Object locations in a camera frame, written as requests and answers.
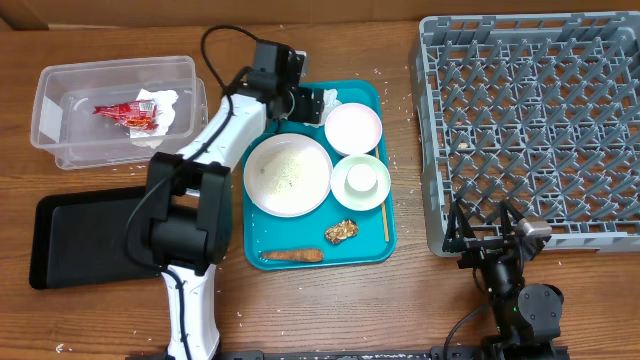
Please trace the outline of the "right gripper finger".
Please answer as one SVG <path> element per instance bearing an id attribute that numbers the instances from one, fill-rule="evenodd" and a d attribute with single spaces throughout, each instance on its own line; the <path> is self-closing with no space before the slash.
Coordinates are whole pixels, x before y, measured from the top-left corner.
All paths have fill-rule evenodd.
<path id="1" fill-rule="evenodd" d="M 519 222 L 524 219 L 524 215 L 508 199 L 501 200 L 499 208 L 502 237 L 522 238 L 524 233 L 519 228 Z"/>
<path id="2" fill-rule="evenodd" d="M 456 200 L 450 206 L 442 250 L 447 253 L 464 252 L 468 248 L 468 242 L 475 238 L 476 235 L 469 224 L 459 201 Z"/>

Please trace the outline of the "white tissue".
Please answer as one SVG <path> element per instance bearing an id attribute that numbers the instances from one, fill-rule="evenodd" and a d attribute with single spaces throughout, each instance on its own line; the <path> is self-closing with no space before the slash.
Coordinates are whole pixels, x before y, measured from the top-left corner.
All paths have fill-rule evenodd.
<path id="1" fill-rule="evenodd" d="M 342 102 L 338 99 L 337 89 L 325 90 L 323 93 L 323 111 L 321 113 L 320 123 L 311 124 L 311 127 L 319 128 L 323 126 L 326 123 L 329 114 L 341 104 Z"/>
<path id="2" fill-rule="evenodd" d="M 155 130 L 130 130 L 130 138 L 132 143 L 138 147 L 157 148 L 162 142 L 162 136 L 165 136 L 169 127 L 175 119 L 175 110 L 173 105 L 177 102 L 179 96 L 175 90 L 162 90 L 150 92 L 141 89 L 137 100 L 152 100 L 156 105 L 156 117 L 154 123 L 157 125 Z"/>

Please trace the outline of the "large white plate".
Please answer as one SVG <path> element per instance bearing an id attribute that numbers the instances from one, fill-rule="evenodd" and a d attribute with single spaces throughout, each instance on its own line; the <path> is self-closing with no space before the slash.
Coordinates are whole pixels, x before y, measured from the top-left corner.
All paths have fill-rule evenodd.
<path id="1" fill-rule="evenodd" d="M 288 133 L 259 143 L 243 168 L 243 185 L 260 210 L 282 218 L 312 212 L 330 191 L 333 164 L 320 143 Z"/>

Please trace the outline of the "red snack wrapper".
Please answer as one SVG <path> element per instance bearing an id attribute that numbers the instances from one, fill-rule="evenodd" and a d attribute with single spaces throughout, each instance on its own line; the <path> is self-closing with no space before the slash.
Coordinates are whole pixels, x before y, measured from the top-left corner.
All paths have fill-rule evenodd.
<path id="1" fill-rule="evenodd" d="M 94 115 L 110 118 L 130 129 L 155 130 L 157 106 L 153 100 L 135 100 L 132 102 L 96 106 Z"/>

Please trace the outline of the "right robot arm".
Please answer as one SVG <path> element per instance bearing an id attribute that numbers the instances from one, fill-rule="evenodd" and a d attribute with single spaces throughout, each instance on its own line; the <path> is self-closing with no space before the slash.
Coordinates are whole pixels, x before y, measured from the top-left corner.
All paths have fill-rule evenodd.
<path id="1" fill-rule="evenodd" d="M 564 295 L 549 284 L 527 284 L 525 263 L 541 253 L 551 239 L 547 221 L 527 217 L 507 199 L 499 203 L 502 236 L 477 236 L 459 203 L 450 206 L 443 250 L 458 253 L 460 269 L 470 269 L 474 283 L 488 302 L 465 315 L 449 331 L 443 359 L 567 359 L 568 350 L 553 340 L 561 335 Z M 486 336 L 468 350 L 455 350 L 457 331 L 475 316 L 490 310 L 497 334 Z"/>

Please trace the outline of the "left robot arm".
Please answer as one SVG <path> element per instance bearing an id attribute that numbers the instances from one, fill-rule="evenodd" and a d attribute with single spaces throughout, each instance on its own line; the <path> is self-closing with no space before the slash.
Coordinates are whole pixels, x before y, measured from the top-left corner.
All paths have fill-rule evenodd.
<path id="1" fill-rule="evenodd" d="M 138 230 L 165 282 L 167 359 L 217 356 L 215 272 L 231 239 L 232 171 L 271 122 L 319 123 L 323 95 L 301 86 L 306 67 L 305 52 L 257 41 L 252 65 L 225 88 L 205 129 L 177 153 L 158 152 L 149 163 L 145 196 L 127 227 Z"/>

